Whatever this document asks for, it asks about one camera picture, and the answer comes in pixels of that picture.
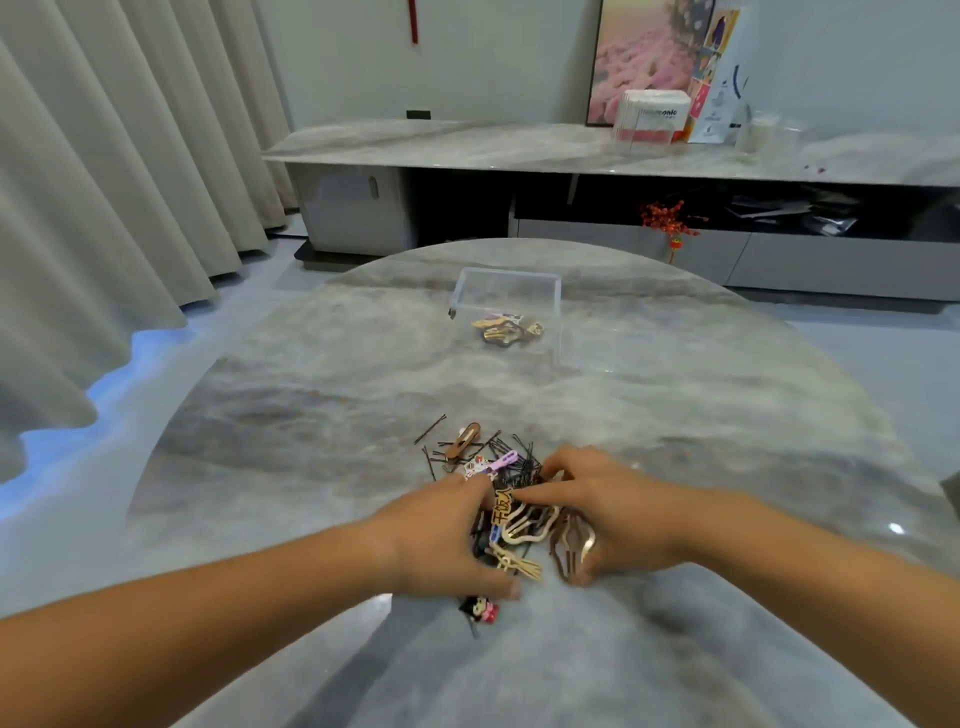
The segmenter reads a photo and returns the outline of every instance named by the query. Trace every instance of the red string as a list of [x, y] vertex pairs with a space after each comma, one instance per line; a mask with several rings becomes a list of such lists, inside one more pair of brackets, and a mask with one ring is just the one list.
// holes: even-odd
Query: red string
[[420, 45], [420, 31], [417, 28], [417, 0], [407, 0], [410, 8], [410, 40], [414, 45]]

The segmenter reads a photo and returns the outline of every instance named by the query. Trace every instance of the right hand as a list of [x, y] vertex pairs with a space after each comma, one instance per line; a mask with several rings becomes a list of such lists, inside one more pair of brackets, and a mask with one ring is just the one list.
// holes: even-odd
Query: right hand
[[616, 462], [598, 448], [563, 447], [540, 474], [563, 480], [515, 490], [516, 500], [561, 505], [582, 513], [597, 534], [596, 546], [574, 577], [586, 586], [604, 573], [658, 570], [690, 558], [691, 522], [707, 491], [657, 480]]

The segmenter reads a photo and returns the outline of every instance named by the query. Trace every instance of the curtain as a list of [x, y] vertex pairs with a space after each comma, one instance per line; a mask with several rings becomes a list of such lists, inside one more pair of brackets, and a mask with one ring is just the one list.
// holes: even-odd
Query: curtain
[[251, 0], [0, 5], [0, 483], [296, 201]]

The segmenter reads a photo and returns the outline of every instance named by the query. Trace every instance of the cabinet door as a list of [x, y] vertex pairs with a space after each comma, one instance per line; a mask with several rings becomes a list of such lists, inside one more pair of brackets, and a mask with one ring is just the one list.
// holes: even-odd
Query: cabinet door
[[[670, 257], [670, 247], [662, 232], [634, 225], [517, 220], [517, 235], [600, 245], [662, 262]], [[748, 232], [729, 231], [701, 231], [696, 237], [685, 235], [684, 246], [677, 251], [674, 265], [724, 285], [749, 236]]]
[[755, 232], [728, 285], [960, 300], [960, 244]]

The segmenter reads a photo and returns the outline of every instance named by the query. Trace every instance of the marble countertop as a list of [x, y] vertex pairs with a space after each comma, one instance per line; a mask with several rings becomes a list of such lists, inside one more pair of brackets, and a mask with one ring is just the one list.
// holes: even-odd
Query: marble countertop
[[[446, 312], [470, 265], [561, 275], [564, 331], [582, 332], [597, 355], [558, 364], [545, 348], [458, 340]], [[648, 472], [744, 489], [960, 572], [960, 523], [932, 476], [861, 388], [793, 328], [648, 258], [513, 238], [383, 258], [252, 330], [157, 444], [128, 515], [121, 576], [368, 515], [429, 477], [413, 440], [442, 413], [437, 440], [477, 421], [533, 440], [540, 455], [597, 444]], [[574, 590], [544, 549], [530, 556], [545, 582], [528, 583], [479, 640], [453, 600], [379, 597], [180, 726], [489, 728], [519, 716], [538, 726], [628, 726], [638, 716], [658, 726], [906, 725], [708, 571]]]
[[732, 146], [712, 144], [675, 144], [665, 157], [632, 157], [612, 147], [610, 133], [577, 124], [356, 121], [293, 132], [263, 158], [307, 164], [960, 185], [960, 135], [837, 136], [805, 144], [796, 158], [764, 164]]

